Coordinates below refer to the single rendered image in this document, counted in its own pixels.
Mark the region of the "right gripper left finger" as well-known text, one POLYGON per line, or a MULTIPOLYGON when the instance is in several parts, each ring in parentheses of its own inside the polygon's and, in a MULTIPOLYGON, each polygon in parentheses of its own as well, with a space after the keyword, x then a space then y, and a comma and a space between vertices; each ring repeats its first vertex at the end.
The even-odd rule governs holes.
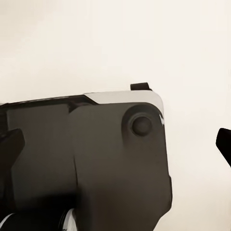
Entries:
POLYGON ((0 133, 0 186, 25 147, 21 128, 0 133))

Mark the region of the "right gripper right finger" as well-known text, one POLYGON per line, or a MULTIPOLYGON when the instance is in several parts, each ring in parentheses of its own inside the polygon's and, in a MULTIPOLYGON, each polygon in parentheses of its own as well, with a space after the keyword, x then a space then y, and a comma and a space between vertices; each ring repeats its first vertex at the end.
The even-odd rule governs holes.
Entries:
POLYGON ((231 167, 231 130, 219 128, 216 145, 231 167))

